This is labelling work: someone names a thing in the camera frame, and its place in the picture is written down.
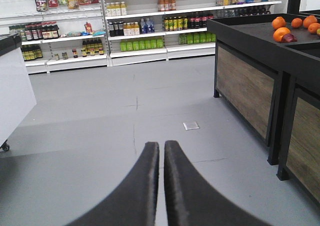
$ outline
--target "black display table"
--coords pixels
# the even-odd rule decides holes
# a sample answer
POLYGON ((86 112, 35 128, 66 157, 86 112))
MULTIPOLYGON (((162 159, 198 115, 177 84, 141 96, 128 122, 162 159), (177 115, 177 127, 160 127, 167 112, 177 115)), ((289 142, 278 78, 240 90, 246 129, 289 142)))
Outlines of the black display table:
POLYGON ((275 14, 208 21, 216 34, 214 96, 222 95, 269 147, 278 177, 298 179, 320 201, 320 37, 292 29, 304 16, 275 14), (273 40, 282 16, 298 42, 273 40))

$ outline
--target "produce display table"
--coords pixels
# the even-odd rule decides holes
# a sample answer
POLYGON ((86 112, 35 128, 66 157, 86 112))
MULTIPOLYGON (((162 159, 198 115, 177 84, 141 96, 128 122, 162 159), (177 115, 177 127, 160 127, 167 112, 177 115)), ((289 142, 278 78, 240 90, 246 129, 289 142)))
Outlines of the produce display table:
POLYGON ((222 95, 269 147, 278 177, 298 179, 320 201, 320 37, 292 29, 297 16, 275 14, 208 21, 216 34, 214 96, 222 95), (273 40, 284 17, 298 41, 273 40))
POLYGON ((0 35, 0 145, 35 106, 36 99, 20 50, 21 38, 0 35))

